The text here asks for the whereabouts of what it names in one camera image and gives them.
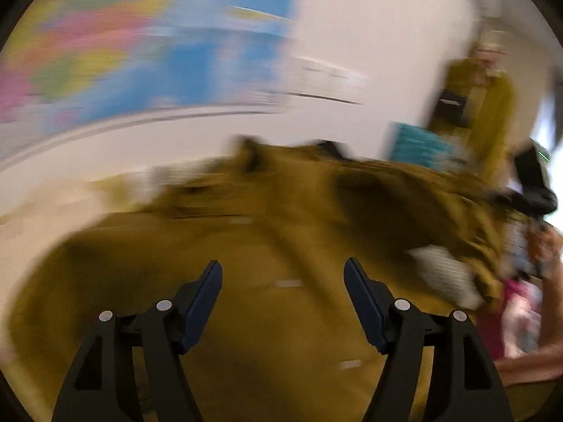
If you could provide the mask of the mustard brown jacket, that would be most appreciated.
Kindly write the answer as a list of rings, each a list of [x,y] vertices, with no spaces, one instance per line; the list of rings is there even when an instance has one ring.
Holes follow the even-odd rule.
[[[98,313],[142,312],[223,267],[217,304],[182,364],[208,421],[358,421],[385,360],[343,283],[368,275],[430,313],[449,303],[409,251],[435,245],[490,304],[501,294],[502,222],[474,175],[246,139],[233,156],[65,238],[34,267],[8,331],[48,404]]]

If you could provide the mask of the teal patterned blanket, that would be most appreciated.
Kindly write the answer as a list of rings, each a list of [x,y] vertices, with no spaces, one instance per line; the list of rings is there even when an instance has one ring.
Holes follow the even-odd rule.
[[[452,157],[452,146],[424,128],[396,123],[388,159],[442,171]]]

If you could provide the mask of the colourful wall map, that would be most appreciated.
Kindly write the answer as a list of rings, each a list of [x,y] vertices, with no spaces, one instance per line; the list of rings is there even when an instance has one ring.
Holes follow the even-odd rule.
[[[274,104],[298,0],[34,0],[1,52],[1,147],[124,114]]]

